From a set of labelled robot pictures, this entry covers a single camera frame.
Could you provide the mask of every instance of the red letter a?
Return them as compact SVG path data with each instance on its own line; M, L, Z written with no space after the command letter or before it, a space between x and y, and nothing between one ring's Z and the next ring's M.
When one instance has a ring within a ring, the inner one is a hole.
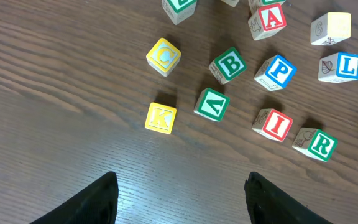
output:
M275 22L275 25L274 26L277 26L279 24L282 24L282 22L280 22L276 16L274 16L274 13L269 10L268 11L268 21L267 21L267 26L266 28L271 28L272 26L272 22Z

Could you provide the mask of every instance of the white block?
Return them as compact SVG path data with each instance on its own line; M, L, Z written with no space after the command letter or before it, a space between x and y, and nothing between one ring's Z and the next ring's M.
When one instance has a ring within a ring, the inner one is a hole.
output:
M254 40L271 37L287 26L283 9L279 3L261 7L248 20Z
M351 36L352 15L346 12L329 12L310 25L310 43L333 45Z
M320 59L318 80L331 83L358 80L358 55L340 52Z
M175 25L194 14L197 0L162 0L162 7Z

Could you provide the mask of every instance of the dark wood surface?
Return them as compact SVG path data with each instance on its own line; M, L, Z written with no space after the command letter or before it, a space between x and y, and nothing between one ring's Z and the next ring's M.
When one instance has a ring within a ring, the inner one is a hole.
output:
M317 79L321 57L358 54L358 1L287 0L283 10L288 26L255 42L245 0L199 0L178 26L158 0L0 0L0 223L29 223L110 170L117 223L250 223L252 171L333 223L358 223L358 81ZM328 11L352 13L352 37L312 46L310 23ZM145 59L161 37L182 51L168 78ZM232 46L248 70L222 86L208 64ZM298 72L269 93L253 76L275 54ZM231 98L220 123L193 113L206 87ZM172 135L144 128L153 101L176 105ZM251 130L268 107L294 119L284 142ZM339 140L329 162L291 148L305 124Z

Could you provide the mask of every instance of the blue block face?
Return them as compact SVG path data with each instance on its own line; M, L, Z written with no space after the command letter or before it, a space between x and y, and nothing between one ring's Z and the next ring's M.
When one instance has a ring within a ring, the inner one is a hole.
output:
M338 53L336 75L338 77L358 80L358 55Z
M295 72L295 66L293 66L281 55L278 55L273 59L273 62L267 68L265 75L282 88L285 88L291 81Z

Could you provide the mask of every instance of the toy block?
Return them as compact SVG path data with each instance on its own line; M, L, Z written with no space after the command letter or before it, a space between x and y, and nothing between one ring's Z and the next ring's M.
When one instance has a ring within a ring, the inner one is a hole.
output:
M221 0L221 1L228 4L231 7L235 7L240 0Z
M275 109L262 109L256 117L252 129L266 138L284 141L293 120Z
M248 0L248 3L251 13L254 14L260 7L268 6L275 3L279 3L282 5L283 3L285 3L285 0Z
M149 65L165 77L176 67L180 57L180 50L164 38L161 38L146 56Z
M352 15L346 12L329 12L310 25L310 43L333 45L351 36Z
M335 138L320 129L301 128L292 148L310 158L326 162L334 152L336 144Z
M217 91L206 88L200 94L194 113L212 121L222 121L230 98Z
M248 20L254 40L262 40L271 37L282 30L287 22L283 9L279 3L260 7Z
M151 103L145 128L164 134L171 134L177 109L159 103Z
M295 66L281 55L276 55L265 61L254 79L268 91L276 91L287 87L295 73Z
M197 0L162 0L162 7L175 25L194 14Z
M322 58L318 80L331 83L358 80L358 55L340 52Z
M247 64L236 48L231 47L212 61L209 70L220 84L226 84L247 70Z

